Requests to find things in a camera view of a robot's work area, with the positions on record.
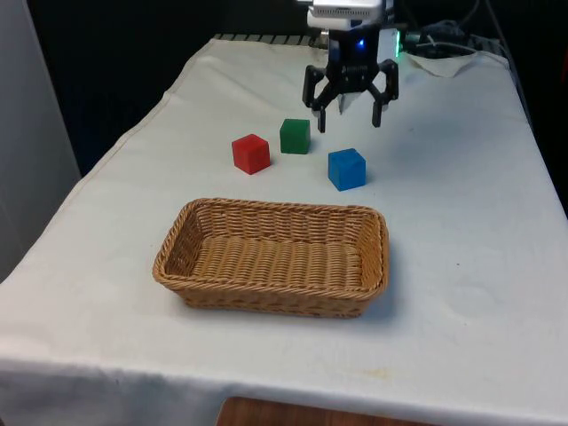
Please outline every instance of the blue cube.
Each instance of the blue cube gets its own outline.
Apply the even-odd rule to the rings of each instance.
[[[365,159],[354,148],[329,153],[327,176],[339,191],[365,184]]]

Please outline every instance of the wooden floor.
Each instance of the wooden floor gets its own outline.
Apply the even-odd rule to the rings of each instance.
[[[221,407],[217,426],[424,426],[363,414],[292,406],[259,399],[229,398]]]

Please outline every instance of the black cable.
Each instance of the black cable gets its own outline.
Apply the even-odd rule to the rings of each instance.
[[[471,10],[469,11],[469,13],[467,15],[465,15],[465,18],[463,18],[460,21],[460,24],[458,27],[463,27],[465,24],[468,23],[468,21],[473,18],[473,15],[476,14],[477,9],[479,9],[479,5],[481,5],[481,0],[476,0],[476,2],[473,4],[473,7],[471,8]]]
[[[518,77],[517,66],[515,65],[515,61],[513,60],[513,55],[511,54],[509,44],[507,43],[507,40],[505,39],[505,35],[503,34],[503,31],[501,29],[501,25],[499,24],[499,20],[497,20],[497,15],[495,15],[495,10],[493,9],[493,6],[491,5],[490,0],[485,0],[485,7],[487,8],[489,15],[491,16],[491,20],[493,21],[493,25],[495,26],[495,29],[497,30],[497,35],[499,36],[499,38],[503,42],[503,45],[505,46],[505,53],[507,55],[507,60],[509,61],[509,66],[511,68],[511,74],[513,75],[513,78],[515,79],[518,96],[521,98],[521,103],[523,104],[523,109],[525,110],[526,119],[528,120],[529,125],[531,126],[531,129],[532,129],[533,128],[532,127],[533,126],[533,120],[531,120],[531,114],[529,112],[529,106],[526,103],[525,92],[523,91],[523,86],[521,85],[521,80]]]
[[[410,22],[410,24],[413,27],[412,29],[419,29],[420,27],[418,26],[418,21],[416,20],[416,18],[414,17],[414,14],[412,13],[410,8],[406,4],[406,0],[400,0],[400,3],[402,4],[402,8],[405,11],[406,18],[408,19],[408,21]]]

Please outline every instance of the red cube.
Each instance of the red cube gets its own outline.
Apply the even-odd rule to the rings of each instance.
[[[257,135],[248,135],[233,142],[234,165],[249,175],[270,166],[268,142]]]

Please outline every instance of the robotic arm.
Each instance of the robotic arm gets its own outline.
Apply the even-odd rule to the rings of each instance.
[[[318,116],[318,129],[326,131],[326,108],[338,96],[369,91],[375,100],[373,120],[381,125],[383,107],[398,98],[398,65],[392,59],[377,63],[379,33],[386,21],[386,0],[298,0],[308,4],[308,25],[329,31],[325,68],[305,70],[302,100]],[[386,75],[383,92],[374,85],[379,73]],[[317,98],[315,89],[327,77]]]

